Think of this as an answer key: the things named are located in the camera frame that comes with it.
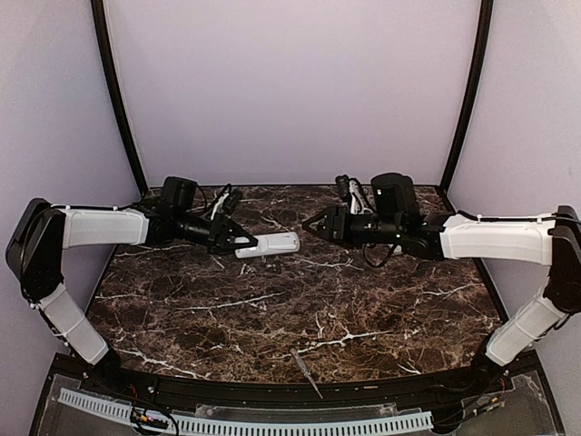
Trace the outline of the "black right frame post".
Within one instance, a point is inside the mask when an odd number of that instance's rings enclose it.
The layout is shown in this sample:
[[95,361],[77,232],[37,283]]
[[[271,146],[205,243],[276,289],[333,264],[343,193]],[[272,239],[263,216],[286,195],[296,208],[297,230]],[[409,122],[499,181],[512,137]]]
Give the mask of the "black right frame post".
[[468,128],[477,99],[480,78],[485,63],[493,8],[493,0],[482,0],[480,2],[478,25],[468,70],[466,88],[458,114],[458,122],[448,152],[448,158],[438,186],[439,190],[444,195],[447,195],[450,190],[458,169],[463,146],[467,138]]

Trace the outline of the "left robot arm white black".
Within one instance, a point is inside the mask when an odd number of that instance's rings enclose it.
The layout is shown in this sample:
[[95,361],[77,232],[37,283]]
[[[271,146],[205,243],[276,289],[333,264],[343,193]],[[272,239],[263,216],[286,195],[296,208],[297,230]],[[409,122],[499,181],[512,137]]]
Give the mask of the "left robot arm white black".
[[155,246],[184,241],[214,255],[255,248],[258,237],[236,223],[232,211],[241,191],[225,185],[199,212],[192,210],[198,184],[167,177],[159,195],[117,206],[57,205],[36,197],[26,206],[5,251],[6,263],[25,300],[78,358],[94,368],[92,379],[109,396],[128,388],[113,346],[86,316],[88,304],[70,283],[86,280],[74,271],[74,255],[89,272],[90,254],[106,255],[118,245]]

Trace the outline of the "black front table rail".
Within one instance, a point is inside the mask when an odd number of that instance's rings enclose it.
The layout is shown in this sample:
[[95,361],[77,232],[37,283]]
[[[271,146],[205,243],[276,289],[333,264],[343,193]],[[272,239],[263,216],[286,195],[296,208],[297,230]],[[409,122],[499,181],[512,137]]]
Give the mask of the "black front table rail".
[[512,386],[506,378],[487,380],[468,368],[378,381],[321,384],[260,384],[202,381],[149,372],[119,370],[125,381],[123,394],[138,401],[177,410],[201,405],[274,409],[330,408],[394,403],[401,409],[419,406],[448,410],[477,394],[503,391]]

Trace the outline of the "black frame post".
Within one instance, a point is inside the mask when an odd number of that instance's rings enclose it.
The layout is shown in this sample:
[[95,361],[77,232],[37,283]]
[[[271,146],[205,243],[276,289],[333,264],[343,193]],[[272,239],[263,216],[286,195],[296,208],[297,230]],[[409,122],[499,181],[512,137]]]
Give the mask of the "black frame post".
[[117,76],[116,65],[113,59],[113,47],[105,12],[105,1],[92,0],[90,4],[94,22],[94,32],[101,58],[103,75],[110,103],[113,108],[114,119],[122,141],[125,157],[131,170],[133,181],[139,195],[144,196],[149,191],[149,186],[138,156],[133,132],[123,101],[122,89]]
[[447,195],[450,190],[458,169],[463,146],[467,138],[468,128],[477,99],[480,78],[485,63],[493,8],[493,0],[482,0],[480,2],[478,25],[468,70],[466,88],[458,114],[458,122],[448,152],[448,158],[438,186],[439,190],[444,195]]

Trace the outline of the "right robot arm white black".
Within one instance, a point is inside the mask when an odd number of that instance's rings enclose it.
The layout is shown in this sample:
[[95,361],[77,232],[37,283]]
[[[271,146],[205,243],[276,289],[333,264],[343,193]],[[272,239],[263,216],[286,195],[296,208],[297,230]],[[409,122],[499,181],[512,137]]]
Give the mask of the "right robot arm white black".
[[485,392],[525,348],[580,312],[580,220],[572,207],[520,217],[424,214],[412,179],[401,173],[373,177],[371,198],[355,178],[340,175],[335,183],[342,203],[302,225],[329,243],[361,250],[387,245],[432,261],[492,259],[548,267],[547,283],[479,346],[463,375],[469,392]]

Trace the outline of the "black left frame post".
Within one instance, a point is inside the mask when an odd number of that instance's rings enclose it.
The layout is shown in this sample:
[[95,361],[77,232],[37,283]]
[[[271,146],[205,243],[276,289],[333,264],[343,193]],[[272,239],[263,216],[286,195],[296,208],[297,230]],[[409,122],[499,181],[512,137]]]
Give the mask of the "black left frame post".
[[125,157],[131,170],[133,181],[139,195],[144,196],[149,191],[149,186],[138,156],[133,132],[123,101],[122,89],[117,76],[116,65],[113,59],[113,47],[105,12],[105,1],[92,0],[90,4],[94,22],[94,32],[101,58],[103,75],[110,103],[113,108],[114,119],[122,141]]

